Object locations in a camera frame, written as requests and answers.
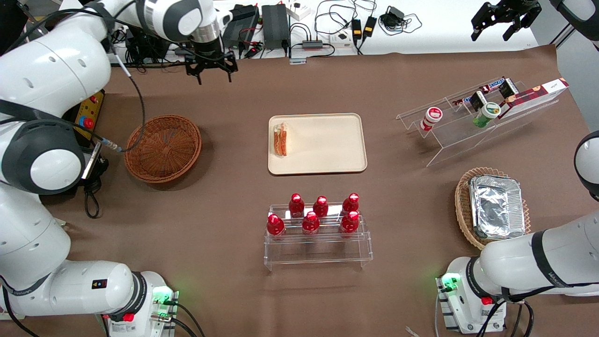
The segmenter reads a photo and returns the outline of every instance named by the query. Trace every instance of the wicker basket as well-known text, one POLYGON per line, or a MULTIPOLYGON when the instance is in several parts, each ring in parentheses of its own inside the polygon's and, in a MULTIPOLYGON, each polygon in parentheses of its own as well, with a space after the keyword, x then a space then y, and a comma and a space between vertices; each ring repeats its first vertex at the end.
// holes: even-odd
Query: wicker basket
MULTIPOLYGON (((468 185, 470 179, 483 174, 491 174, 494 176, 507 177, 507 174, 489 167, 477 167, 466 172, 462 179, 459 180, 458 186, 455 189, 455 213, 458 216, 459 229, 462 230, 466 239, 470 241, 476 248, 483 249, 485 245, 493 240, 481 239, 474 233, 472 223, 472 207, 470 206, 470 187, 468 185)), ((528 216, 528 206, 526 201, 522 199, 522 210, 524 212, 524 224, 526 233, 530 233, 530 217, 528 216)))
MULTIPOLYGON (((130 148, 139 137, 141 126, 129 137, 130 148)), ((202 138, 198 127, 185 117, 164 115, 146 122, 146 130, 138 146, 125 152, 127 170, 148 183, 177 179, 198 159, 202 138)))

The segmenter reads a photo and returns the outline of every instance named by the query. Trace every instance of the aluminum foil container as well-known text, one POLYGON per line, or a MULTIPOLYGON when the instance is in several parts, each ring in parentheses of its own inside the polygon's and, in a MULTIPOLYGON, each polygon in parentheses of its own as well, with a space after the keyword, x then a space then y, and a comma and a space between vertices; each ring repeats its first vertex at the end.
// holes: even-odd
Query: aluminum foil container
POLYGON ((482 239, 502 240, 525 234, 522 193, 517 180, 491 175, 470 179, 474 232, 482 239))

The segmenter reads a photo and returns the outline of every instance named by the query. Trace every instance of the red emergency stop button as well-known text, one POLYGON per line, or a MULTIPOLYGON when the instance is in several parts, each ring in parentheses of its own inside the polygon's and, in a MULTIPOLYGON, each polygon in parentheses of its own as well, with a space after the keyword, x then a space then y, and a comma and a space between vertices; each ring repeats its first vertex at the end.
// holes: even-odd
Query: red emergency stop button
POLYGON ((132 314, 130 312, 123 315, 123 321, 125 322, 133 322, 133 318, 135 318, 135 314, 132 314))
POLYGON ((91 118, 85 118, 83 120, 83 126, 88 128, 88 129, 92 129, 93 128, 93 119, 91 118))
POLYGON ((483 305, 493 304, 493 299, 490 297, 483 297, 480 299, 480 301, 483 303, 483 305))

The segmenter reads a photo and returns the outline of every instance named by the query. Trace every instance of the acrylic shelf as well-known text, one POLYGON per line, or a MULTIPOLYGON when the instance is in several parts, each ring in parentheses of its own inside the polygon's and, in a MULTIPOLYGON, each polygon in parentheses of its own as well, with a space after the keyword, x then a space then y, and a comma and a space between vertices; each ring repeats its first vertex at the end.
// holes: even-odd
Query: acrylic shelf
MULTIPOLYGON (((406 129, 416 128, 422 138, 433 138, 434 143, 437 143, 441 147, 437 154, 428 162, 427 167, 469 151, 502 134, 518 129, 539 117, 542 111, 546 110, 546 107, 559 101, 555 99, 506 118, 493 119, 486 127, 479 128, 472 123, 472 120, 477 115, 472 106, 469 104, 455 105, 453 102, 472 96, 481 86, 499 79, 498 77, 489 80, 438 101, 430 102, 424 106, 397 115, 395 119, 401 120, 406 129), (443 111, 443 118, 431 130, 423 131, 420 128, 420 121, 424 117, 426 110, 430 107, 440 108, 443 111)), ((514 85, 520 92, 528 89, 522 82, 514 82, 514 85)), ((485 94, 485 98, 489 102, 498 104, 504 99, 499 90, 485 94)))
MULTIPOLYGON (((304 213, 311 211, 306 207, 304 213)), ((364 267, 373 259, 370 232, 362 214, 358 231, 339 233, 341 203, 329 203, 329 212, 320 218, 319 233, 302 234, 302 218, 291 218, 288 205, 274 204, 268 214, 276 214, 285 223, 286 233, 274 237, 264 234, 264 265, 272 271, 277 264, 360 262, 364 267)))

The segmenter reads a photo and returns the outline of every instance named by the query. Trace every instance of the white tray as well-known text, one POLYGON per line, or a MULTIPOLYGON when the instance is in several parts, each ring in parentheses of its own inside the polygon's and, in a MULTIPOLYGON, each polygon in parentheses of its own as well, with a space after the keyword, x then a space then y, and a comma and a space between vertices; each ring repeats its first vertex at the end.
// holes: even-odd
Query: white tray
POLYGON ((361 172, 366 169, 362 119, 355 113, 273 116, 268 121, 272 174, 361 172), (287 123, 287 156, 274 153, 273 128, 287 123))

